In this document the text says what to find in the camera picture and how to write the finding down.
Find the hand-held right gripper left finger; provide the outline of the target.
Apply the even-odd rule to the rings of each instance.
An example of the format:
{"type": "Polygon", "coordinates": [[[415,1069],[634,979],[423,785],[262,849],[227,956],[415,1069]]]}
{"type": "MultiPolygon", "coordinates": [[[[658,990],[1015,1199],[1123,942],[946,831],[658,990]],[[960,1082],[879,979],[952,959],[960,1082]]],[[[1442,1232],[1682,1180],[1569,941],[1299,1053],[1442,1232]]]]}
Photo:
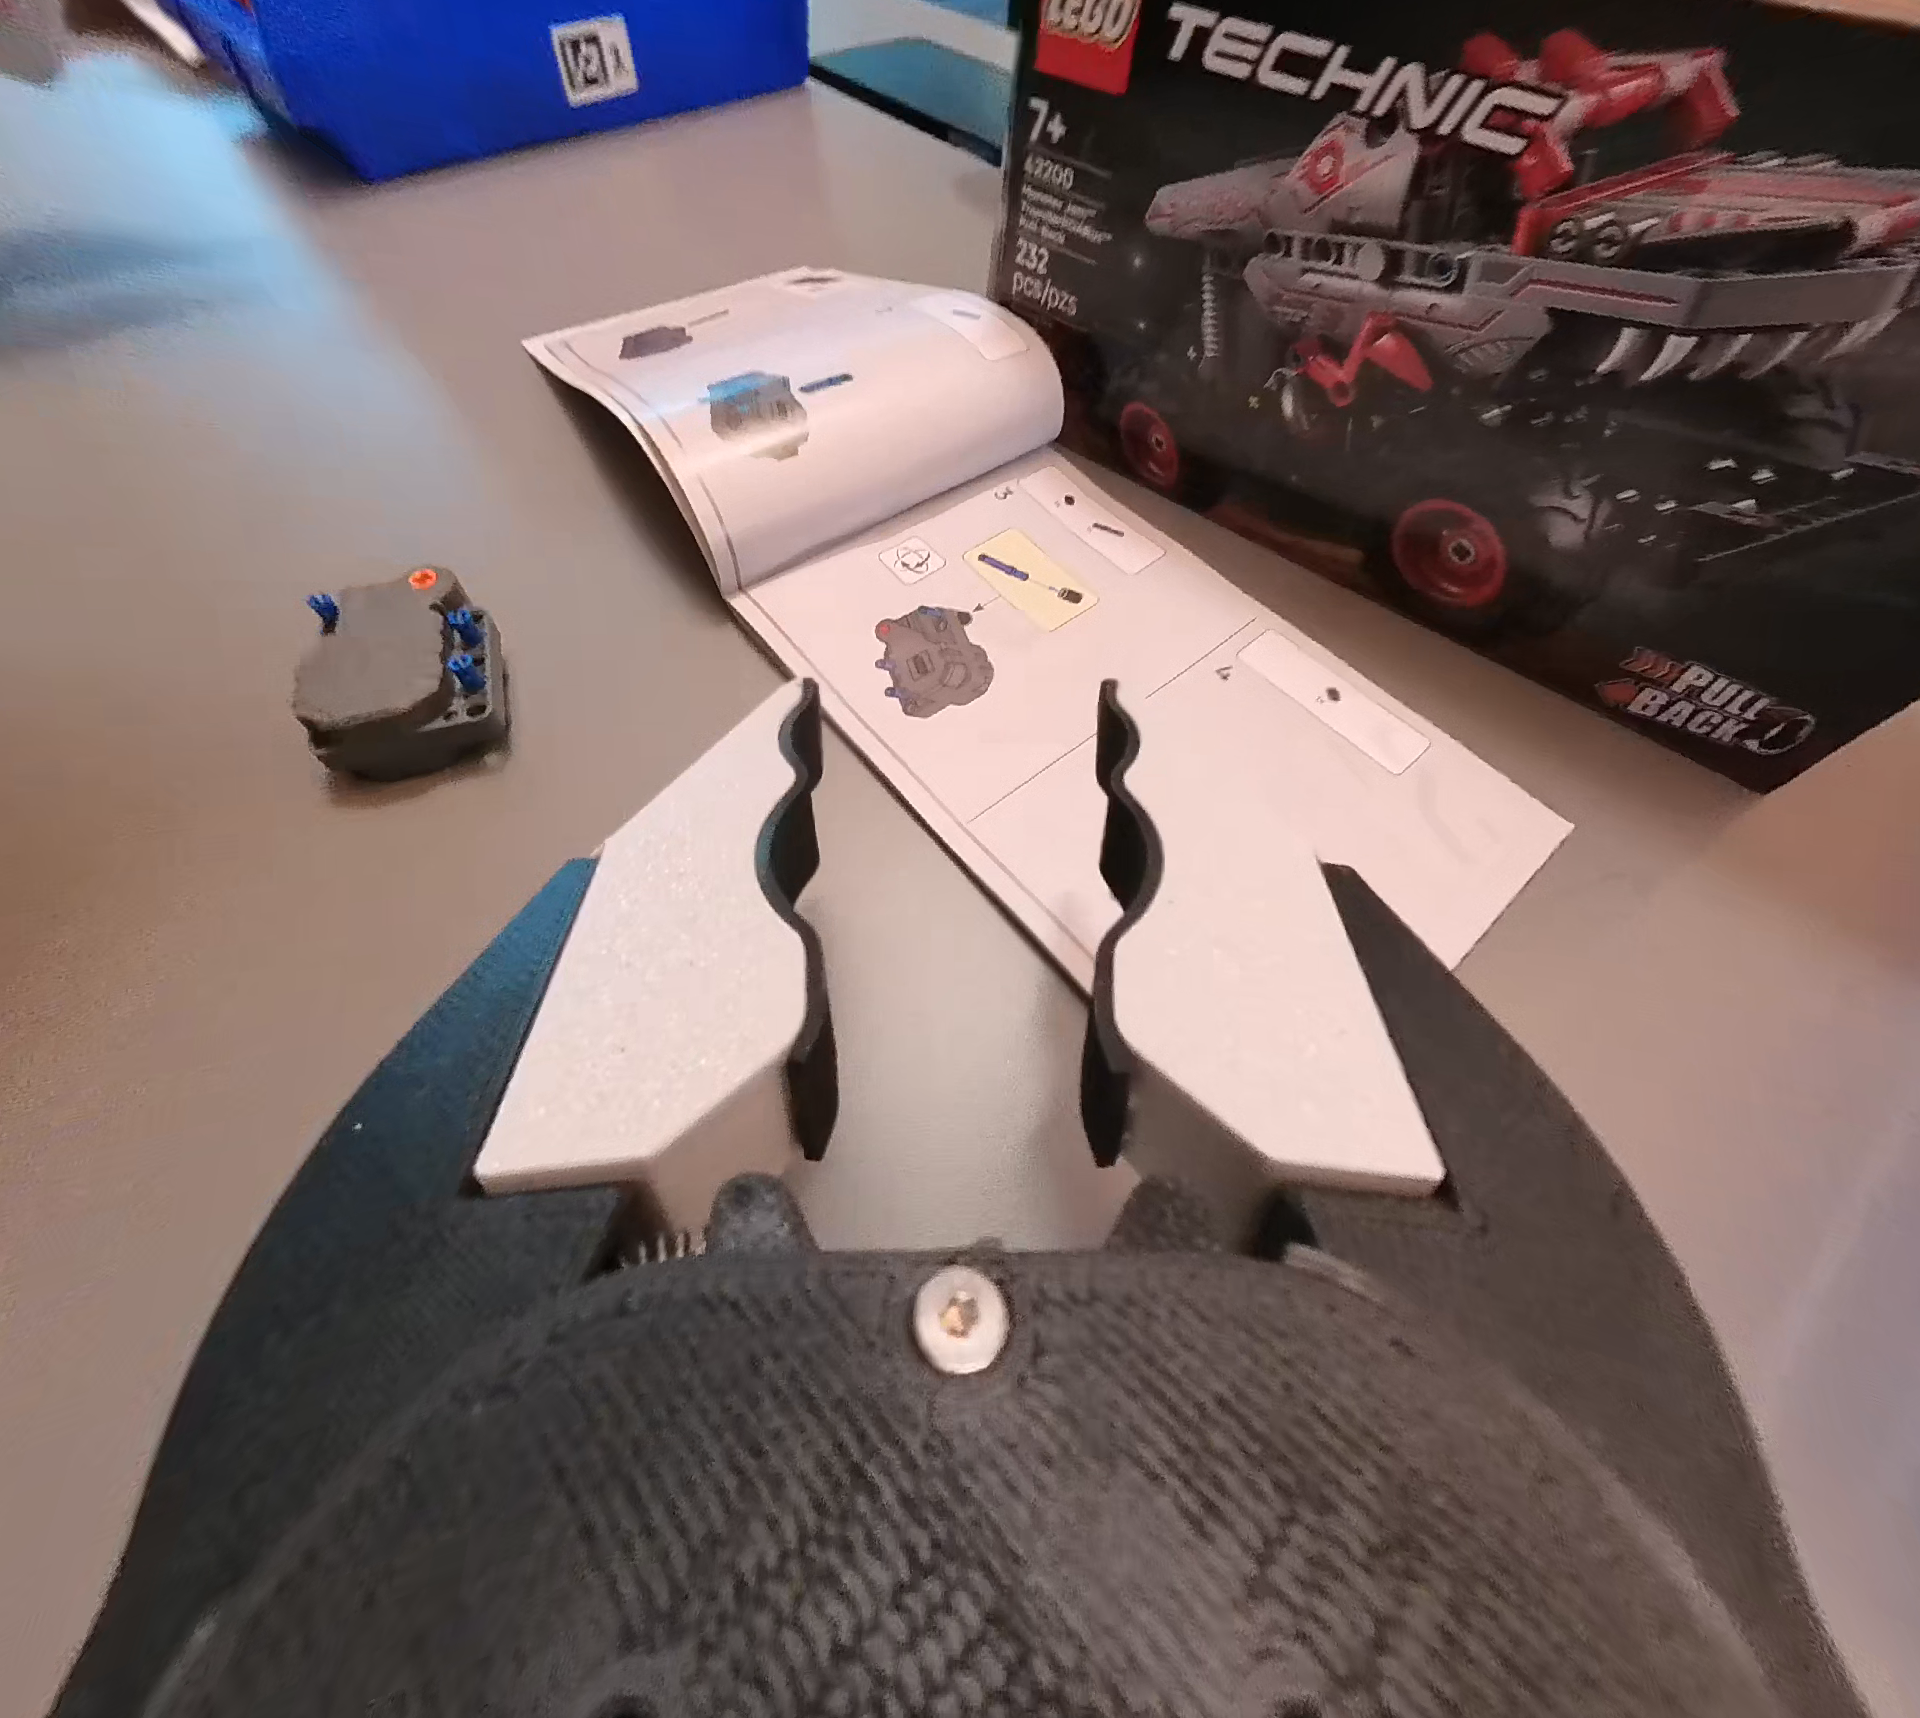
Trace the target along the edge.
{"type": "Polygon", "coordinates": [[[793,681],[602,843],[474,1161],[487,1197],[710,1202],[827,1156],[838,1049],[801,909],[823,732],[793,681]]]}

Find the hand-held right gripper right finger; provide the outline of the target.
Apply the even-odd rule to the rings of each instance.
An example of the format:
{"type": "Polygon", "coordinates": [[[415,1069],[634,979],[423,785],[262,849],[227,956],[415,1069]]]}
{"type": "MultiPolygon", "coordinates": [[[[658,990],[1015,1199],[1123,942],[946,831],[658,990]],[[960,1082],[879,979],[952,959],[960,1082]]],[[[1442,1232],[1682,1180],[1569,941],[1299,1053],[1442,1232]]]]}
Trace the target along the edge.
{"type": "Polygon", "coordinates": [[[1262,1184],[1436,1197],[1445,1158],[1313,843],[1231,810],[1117,678],[1092,768],[1117,905],[1078,1070],[1092,1162],[1233,1158],[1262,1184]]]}

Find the grey toy motor block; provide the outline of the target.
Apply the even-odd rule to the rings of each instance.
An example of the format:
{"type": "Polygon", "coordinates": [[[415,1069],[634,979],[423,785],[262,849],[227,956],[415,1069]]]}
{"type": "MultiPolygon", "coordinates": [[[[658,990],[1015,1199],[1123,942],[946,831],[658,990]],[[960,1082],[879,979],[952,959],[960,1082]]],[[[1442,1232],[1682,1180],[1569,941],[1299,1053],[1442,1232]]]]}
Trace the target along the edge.
{"type": "Polygon", "coordinates": [[[395,786],[504,749],[510,667],[494,612],[460,575],[421,563],[306,598],[293,713],[332,777],[395,786]]]}

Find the grey desk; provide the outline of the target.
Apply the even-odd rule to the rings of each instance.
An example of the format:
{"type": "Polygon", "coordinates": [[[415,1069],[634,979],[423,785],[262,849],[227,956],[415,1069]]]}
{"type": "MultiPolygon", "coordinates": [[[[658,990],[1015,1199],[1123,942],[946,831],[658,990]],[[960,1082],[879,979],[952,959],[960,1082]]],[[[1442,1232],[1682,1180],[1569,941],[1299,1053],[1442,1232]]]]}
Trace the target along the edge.
{"type": "MultiPolygon", "coordinates": [[[[816,83],[393,187],[171,56],[5,84],[5,1715],[47,1715],[195,1351],[367,1074],[778,688],[523,339],[787,266],[982,289],[999,176],[816,83]],[[308,596],[489,606],[510,736],[395,785],[308,596]]],[[[1692,1279],[1809,1582],[1917,1715],[1917,715],[1771,796],[1104,476],[1573,819],[1462,981],[1692,1279]]]]}

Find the building instruction booklet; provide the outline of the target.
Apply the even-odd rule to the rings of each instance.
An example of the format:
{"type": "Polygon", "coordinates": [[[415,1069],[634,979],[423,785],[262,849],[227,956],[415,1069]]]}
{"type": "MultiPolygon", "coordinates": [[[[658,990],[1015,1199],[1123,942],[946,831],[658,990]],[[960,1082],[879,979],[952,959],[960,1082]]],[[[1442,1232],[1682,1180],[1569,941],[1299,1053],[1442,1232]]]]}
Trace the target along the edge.
{"type": "Polygon", "coordinates": [[[970,290],[784,270],[527,339],[634,437],[722,598],[1077,987],[1099,693],[1251,843],[1279,819],[1455,968],[1573,822],[1117,504],[1037,330],[970,290]]]}

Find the black toy set box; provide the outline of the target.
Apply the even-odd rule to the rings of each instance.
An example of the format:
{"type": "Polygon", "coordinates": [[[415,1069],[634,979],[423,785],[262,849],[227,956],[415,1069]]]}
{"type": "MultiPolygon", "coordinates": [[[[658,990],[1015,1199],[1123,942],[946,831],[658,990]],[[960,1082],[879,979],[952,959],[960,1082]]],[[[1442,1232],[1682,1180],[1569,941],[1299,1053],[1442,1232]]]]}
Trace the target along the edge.
{"type": "Polygon", "coordinates": [[[1917,704],[1917,26],[1023,0],[1065,442],[1768,795],[1917,704]]]}

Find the black flat panel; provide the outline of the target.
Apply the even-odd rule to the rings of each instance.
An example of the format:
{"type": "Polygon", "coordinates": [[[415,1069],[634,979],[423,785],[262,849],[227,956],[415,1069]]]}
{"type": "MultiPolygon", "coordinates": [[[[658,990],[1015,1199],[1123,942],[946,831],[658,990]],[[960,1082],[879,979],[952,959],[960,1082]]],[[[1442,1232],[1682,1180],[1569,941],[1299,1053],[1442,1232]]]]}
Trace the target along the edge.
{"type": "Polygon", "coordinates": [[[814,83],[1001,170],[1012,75],[922,36],[818,53],[814,83]]]}

